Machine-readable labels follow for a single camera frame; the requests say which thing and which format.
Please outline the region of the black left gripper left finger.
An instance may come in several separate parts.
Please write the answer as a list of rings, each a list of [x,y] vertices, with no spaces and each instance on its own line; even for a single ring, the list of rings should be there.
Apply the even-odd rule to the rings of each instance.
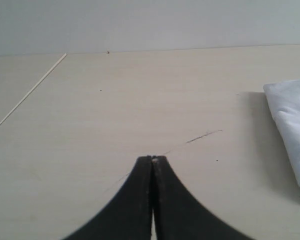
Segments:
[[[67,240],[150,240],[152,157],[138,157],[128,178],[106,206]]]

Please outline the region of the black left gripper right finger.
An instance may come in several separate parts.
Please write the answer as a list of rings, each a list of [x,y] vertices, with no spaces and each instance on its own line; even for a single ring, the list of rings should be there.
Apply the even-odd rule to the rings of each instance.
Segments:
[[[152,159],[155,232],[158,240],[250,240],[206,209],[183,185],[168,159]]]

